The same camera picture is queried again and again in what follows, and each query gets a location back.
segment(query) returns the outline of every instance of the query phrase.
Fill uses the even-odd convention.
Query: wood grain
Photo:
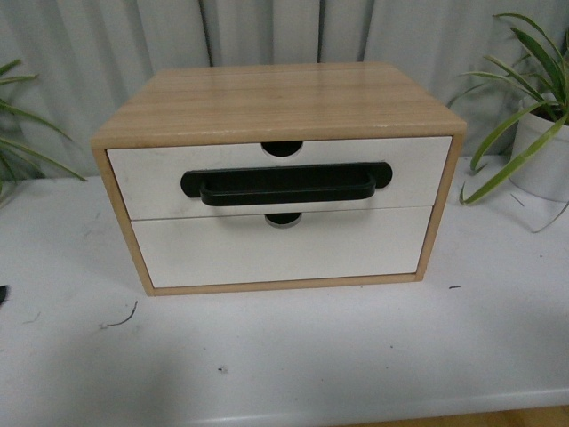
[[[140,281],[144,287],[144,291],[148,296],[154,296],[154,287],[152,286],[152,280],[148,274],[148,269],[146,268],[146,263],[140,252],[140,247],[136,236],[134,235],[134,230],[132,229],[131,219],[126,211],[126,206],[124,205],[123,197],[121,195],[118,184],[116,183],[115,174],[108,161],[107,151],[104,149],[94,149],[92,151],[97,166],[100,170],[100,176],[107,190],[108,198],[110,203],[115,210],[116,219],[118,225],[123,232],[124,240],[131,253],[132,261],[134,262],[134,267],[139,274]]]
[[[357,276],[353,278],[313,278],[304,280],[279,280],[275,282],[233,283],[230,285],[158,287],[155,296],[185,294],[218,294],[223,292],[278,291],[311,287],[385,285],[388,283],[414,282],[415,274],[384,274],[381,276]]]
[[[93,136],[96,149],[454,135],[464,123],[388,64],[158,73]]]
[[[368,423],[350,427],[566,427],[569,406],[540,407],[484,414],[438,416],[420,420]]]
[[[417,280],[423,279],[425,271],[427,269],[427,264],[429,263],[433,245],[435,244],[435,237],[437,236],[438,232],[438,226],[440,225],[441,219],[443,217],[446,199],[448,198],[448,193],[451,189],[451,183],[453,182],[456,164],[458,162],[459,155],[461,154],[463,140],[464,134],[460,133],[454,135],[453,141],[451,142],[451,147],[448,151],[448,156],[446,157],[445,169],[443,170],[441,182],[438,187],[437,198],[435,200],[435,204],[433,205],[433,211],[430,215],[429,226],[427,227],[427,234],[425,236],[425,243],[423,244],[421,256],[419,257],[419,265],[417,266]]]

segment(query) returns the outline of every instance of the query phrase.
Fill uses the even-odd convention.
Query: wooden frame
[[[422,280],[465,131],[462,120],[389,64],[191,68],[158,73],[95,134],[92,151],[148,295],[353,286]],[[108,149],[422,136],[451,136],[452,142],[414,273],[250,284],[154,288],[107,154]]]

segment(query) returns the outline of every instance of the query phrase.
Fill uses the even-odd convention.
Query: debris
[[[100,328],[100,329],[107,329],[108,327],[111,327],[111,326],[119,326],[119,325],[122,325],[122,324],[128,322],[128,321],[132,318],[132,316],[134,316],[134,312],[136,311],[136,306],[138,305],[138,303],[139,303],[138,301],[136,301],[136,302],[134,303],[134,307],[132,307],[132,313],[131,313],[131,315],[130,315],[128,318],[126,318],[125,320],[123,320],[122,322],[113,323],[113,324],[111,324],[111,325],[106,325],[106,324],[104,324],[104,323],[101,323],[101,324],[99,325],[99,328]]]
[[[8,285],[0,286],[0,305],[2,305],[4,301],[8,301],[9,291],[10,287]]]
[[[42,314],[41,311],[39,313],[37,313],[37,316],[36,316],[36,318],[34,318],[34,320],[28,320],[27,322],[23,322],[22,325],[27,325],[28,323],[34,323],[36,320],[39,319],[40,314]]]

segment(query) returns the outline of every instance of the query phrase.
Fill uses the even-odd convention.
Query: wooden floor
[[[569,427],[569,406],[439,416],[420,420],[359,424],[350,427]]]

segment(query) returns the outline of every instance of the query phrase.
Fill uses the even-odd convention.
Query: wooden top
[[[465,123],[389,64],[169,69],[92,138],[94,149],[455,135]]]

